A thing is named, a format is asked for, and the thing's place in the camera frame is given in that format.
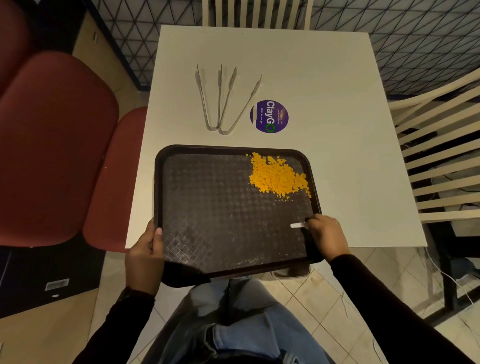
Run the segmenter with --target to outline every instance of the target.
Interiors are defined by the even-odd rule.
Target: red upholstered chair
[[[31,53],[30,32],[22,11],[0,0],[0,97]]]
[[[147,108],[127,113],[119,122],[96,182],[83,227],[90,245],[125,252]]]
[[[68,54],[21,67],[0,98],[1,245],[53,245],[80,231],[118,115],[109,87]]]

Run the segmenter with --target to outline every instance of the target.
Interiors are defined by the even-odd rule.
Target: tray rim
[[[180,151],[175,153],[178,149],[184,149],[184,151]],[[205,151],[205,153],[188,153],[189,150],[192,149],[201,149]],[[219,151],[225,150],[233,150],[236,153],[219,153]],[[184,145],[184,144],[171,144],[169,146],[164,147],[161,149],[156,157],[155,157],[155,173],[154,173],[154,224],[155,228],[159,225],[159,220],[162,220],[163,212],[160,211],[159,208],[159,201],[163,195],[163,165],[165,161],[176,154],[217,154],[217,155],[251,155],[253,152],[260,154],[261,156],[279,156],[283,155],[285,157],[292,157],[295,158],[303,167],[303,173],[307,175],[306,180],[309,185],[309,190],[312,195],[310,201],[312,206],[312,211],[314,214],[322,213],[320,203],[318,201],[318,196],[316,193],[315,182],[313,180],[312,175],[312,168],[310,166],[310,162],[308,161],[307,157],[300,151],[296,149],[275,149],[275,148],[254,148],[254,147],[239,147],[239,146],[201,146],[201,145]],[[250,267],[242,267],[242,268],[235,268],[227,271],[220,271],[215,273],[202,273],[198,274],[197,276],[189,276],[190,279],[187,282],[181,282],[179,277],[169,277],[168,274],[165,274],[166,270],[169,269],[169,266],[173,265],[172,262],[165,262],[164,274],[162,276],[162,282],[170,287],[180,288],[180,287],[187,287],[197,284],[202,284],[214,280],[221,280],[221,279],[231,279],[236,277],[242,277],[246,275],[252,274],[259,274],[264,272],[269,272],[272,270],[279,270],[288,267],[292,267],[295,265],[302,265],[302,264],[313,264],[318,263],[323,260],[323,256],[320,254],[318,249],[314,246],[313,238],[311,237],[310,233],[302,229],[304,235],[306,235],[306,242],[305,242],[305,250],[307,252],[307,256],[304,258],[295,258],[289,260],[283,260],[280,262],[272,262],[267,264],[260,264]]]

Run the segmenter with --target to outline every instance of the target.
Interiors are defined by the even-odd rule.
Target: white chalk
[[[290,224],[290,227],[292,229],[298,229],[298,228],[304,228],[305,227],[305,223],[304,222],[295,222],[293,224]]]

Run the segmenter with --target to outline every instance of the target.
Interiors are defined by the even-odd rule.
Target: white table
[[[230,135],[205,127],[217,120],[234,67],[228,129],[249,99],[276,100],[286,128],[253,127],[251,102]],[[366,33],[163,25],[148,103],[127,236],[131,247],[153,216],[154,160],[171,144],[296,149],[312,167],[322,212],[337,218],[350,246],[425,246],[372,46]]]

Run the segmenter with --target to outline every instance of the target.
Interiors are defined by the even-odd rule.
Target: textured tray surface
[[[295,172],[304,172],[296,159],[281,158]],[[250,160],[210,154],[176,154],[165,160],[167,261],[217,273],[307,256],[300,229],[290,228],[313,214],[307,194],[299,191],[282,201],[271,192],[261,193],[250,184]]]

